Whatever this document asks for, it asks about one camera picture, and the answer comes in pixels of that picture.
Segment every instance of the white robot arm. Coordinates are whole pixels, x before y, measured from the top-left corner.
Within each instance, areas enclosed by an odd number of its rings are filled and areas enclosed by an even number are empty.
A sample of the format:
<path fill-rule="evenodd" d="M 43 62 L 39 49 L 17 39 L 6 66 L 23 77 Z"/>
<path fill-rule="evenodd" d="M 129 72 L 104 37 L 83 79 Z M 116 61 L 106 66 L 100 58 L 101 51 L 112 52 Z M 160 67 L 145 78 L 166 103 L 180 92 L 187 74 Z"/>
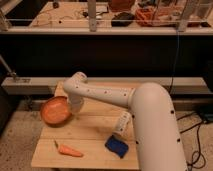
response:
<path fill-rule="evenodd" d="M 86 84 L 87 76 L 77 72 L 65 81 L 72 112 L 78 112 L 83 97 L 127 108 L 133 127 L 142 171 L 187 171 L 175 111 L 168 92 L 156 83 L 135 89 L 100 87 Z"/>

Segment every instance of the black cable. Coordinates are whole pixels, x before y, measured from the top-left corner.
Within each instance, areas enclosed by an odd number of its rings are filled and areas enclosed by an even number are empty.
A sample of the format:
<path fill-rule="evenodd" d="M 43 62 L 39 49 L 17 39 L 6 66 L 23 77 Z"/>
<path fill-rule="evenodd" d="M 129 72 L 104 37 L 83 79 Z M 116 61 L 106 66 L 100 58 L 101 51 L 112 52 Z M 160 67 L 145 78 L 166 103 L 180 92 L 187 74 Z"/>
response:
<path fill-rule="evenodd" d="M 202 123 L 198 126 L 197 128 L 197 143 L 198 143 L 198 150 L 194 151 L 192 153 L 192 158 L 191 158 L 191 163 L 188 163 L 189 166 L 189 170 L 192 171 L 193 168 L 194 169 L 202 169 L 206 166 L 206 159 L 205 156 L 202 154 L 201 152 L 201 144 L 200 144 L 200 135 L 199 135 L 199 131 L 201 128 Z M 203 164 L 201 166 L 195 166 L 195 164 L 200 160 L 200 158 L 203 159 Z"/>
<path fill-rule="evenodd" d="M 175 55 L 175 59 L 174 59 L 174 63 L 173 63 L 173 68 L 172 68 L 172 81 L 169 87 L 169 94 L 171 94 L 172 91 L 172 87 L 173 87 L 173 83 L 174 83 L 174 76 L 175 76 L 175 72 L 176 72 L 176 66 L 177 66 L 177 61 L 179 58 L 179 50 L 180 50 L 180 35 L 179 35 L 179 31 L 176 30 L 177 33 L 177 49 L 176 49 L 176 55 Z"/>
<path fill-rule="evenodd" d="M 193 129 L 193 128 L 195 128 L 195 127 L 199 126 L 199 125 L 201 125 L 202 123 L 203 123 L 203 121 L 198 122 L 198 123 L 196 123 L 196 124 L 192 125 L 191 127 L 189 127 L 189 128 L 187 128 L 187 129 L 185 129 L 185 130 L 181 131 L 180 133 L 181 133 L 181 134 L 183 134 L 183 133 L 185 133 L 185 132 L 187 132 L 187 131 L 189 131 L 189 130 L 191 130 L 191 129 Z"/>
<path fill-rule="evenodd" d="M 186 115 L 184 115 L 184 116 L 178 118 L 177 120 L 181 120 L 181 119 L 186 118 L 186 117 L 189 117 L 189 116 L 191 116 L 191 115 L 193 115 L 193 114 L 195 114 L 195 112 L 191 112 L 191 113 L 189 113 L 189 114 L 186 114 Z M 187 131 L 189 131 L 189 130 L 191 130 L 191 129 L 193 129 L 193 128 L 195 128 L 195 127 L 198 126 L 198 128 L 197 128 L 197 144 L 198 144 L 198 150 L 196 150 L 196 151 L 194 151 L 194 152 L 192 153 L 191 163 L 187 162 L 188 170 L 189 170 L 189 171 L 192 171 L 193 169 L 202 169 L 202 168 L 204 168 L 204 167 L 206 166 L 206 159 L 205 159 L 205 156 L 202 154 L 201 143 L 200 143 L 200 135 L 199 135 L 200 127 L 201 127 L 201 125 L 202 125 L 203 123 L 204 123 L 204 122 L 203 122 L 203 120 L 202 120 L 201 122 L 198 122 L 198 123 L 194 124 L 193 126 L 191 126 L 191 127 L 189 127 L 189 128 L 187 128 L 187 129 L 185 129 L 185 130 L 183 130 L 183 131 L 180 132 L 181 134 L 183 134 L 183 133 L 185 133 L 185 132 L 187 132 Z M 203 159 L 203 164 L 200 165 L 200 166 L 195 166 L 195 165 L 197 164 L 197 162 L 199 162 L 200 158 Z"/>
<path fill-rule="evenodd" d="M 179 120 L 181 120 L 181 119 L 184 119 L 184 118 L 188 118 L 189 116 L 192 116 L 192 115 L 194 115 L 194 114 L 196 114 L 195 111 L 193 111 L 193 112 L 191 112 L 191 113 L 188 113 L 188 114 L 186 114 L 186 115 L 181 116 L 180 118 L 178 118 L 177 121 L 179 121 Z"/>

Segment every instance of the tiled floor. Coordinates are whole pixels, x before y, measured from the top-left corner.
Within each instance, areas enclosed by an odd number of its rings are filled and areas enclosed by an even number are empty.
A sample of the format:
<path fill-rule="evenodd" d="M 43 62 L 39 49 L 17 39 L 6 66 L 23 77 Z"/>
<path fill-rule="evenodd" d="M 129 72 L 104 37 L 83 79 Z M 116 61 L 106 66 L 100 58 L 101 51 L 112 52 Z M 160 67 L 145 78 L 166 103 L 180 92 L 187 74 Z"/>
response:
<path fill-rule="evenodd" d="M 177 112 L 177 117 L 185 113 Z M 199 118 L 191 116 L 178 123 L 180 130 L 183 130 L 197 122 Z M 0 171 L 51 171 L 48 168 L 32 168 L 30 165 L 42 125 L 38 111 L 25 111 L 19 108 L 14 112 L 0 138 Z M 200 171 L 212 171 L 213 124 L 201 127 L 200 138 L 202 152 L 207 160 L 206 167 Z M 192 151 L 197 149 L 196 129 L 183 134 L 182 141 L 186 158 L 190 160 Z"/>

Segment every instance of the sponge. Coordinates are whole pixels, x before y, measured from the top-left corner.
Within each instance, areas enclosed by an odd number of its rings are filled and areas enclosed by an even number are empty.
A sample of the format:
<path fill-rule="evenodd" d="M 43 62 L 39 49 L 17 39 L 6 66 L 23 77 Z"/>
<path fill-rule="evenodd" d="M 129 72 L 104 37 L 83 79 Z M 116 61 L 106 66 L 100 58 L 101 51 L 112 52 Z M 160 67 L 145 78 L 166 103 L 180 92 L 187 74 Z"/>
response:
<path fill-rule="evenodd" d="M 114 135 L 109 137 L 107 142 L 105 143 L 105 147 L 111 152 L 116 153 L 120 158 L 123 158 L 126 152 L 129 149 L 129 146 L 124 142 L 116 139 Z"/>

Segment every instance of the clutter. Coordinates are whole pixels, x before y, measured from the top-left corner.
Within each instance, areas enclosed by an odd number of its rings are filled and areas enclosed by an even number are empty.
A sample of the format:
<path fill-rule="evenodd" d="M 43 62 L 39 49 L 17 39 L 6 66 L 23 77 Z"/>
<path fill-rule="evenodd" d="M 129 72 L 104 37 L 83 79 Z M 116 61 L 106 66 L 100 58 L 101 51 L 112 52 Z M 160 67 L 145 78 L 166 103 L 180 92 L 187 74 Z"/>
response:
<path fill-rule="evenodd" d="M 112 12 L 130 11 L 135 0 L 109 0 L 109 8 Z"/>
<path fill-rule="evenodd" d="M 60 154 L 69 155 L 72 157 L 83 157 L 84 156 L 83 153 L 81 153 L 80 151 L 77 151 L 71 147 L 68 147 L 63 144 L 59 145 L 56 141 L 54 141 L 54 143 L 55 143 L 55 147 L 57 148 L 57 150 Z"/>
<path fill-rule="evenodd" d="M 182 11 L 182 6 L 159 8 L 147 6 L 146 8 L 137 9 L 135 18 L 140 26 L 169 26 L 177 23 L 181 17 Z"/>
<path fill-rule="evenodd" d="M 111 25 L 113 27 L 128 26 L 133 22 L 134 18 L 135 16 L 133 14 L 122 12 L 112 19 Z"/>
<path fill-rule="evenodd" d="M 123 158 L 129 149 L 129 146 L 124 142 L 115 138 L 114 135 L 109 137 L 105 143 L 105 147 L 111 152 L 116 153 L 120 158 Z"/>
<path fill-rule="evenodd" d="M 72 115 L 65 96 L 56 96 L 47 100 L 42 105 L 40 113 L 42 120 L 52 126 L 64 123 Z"/>

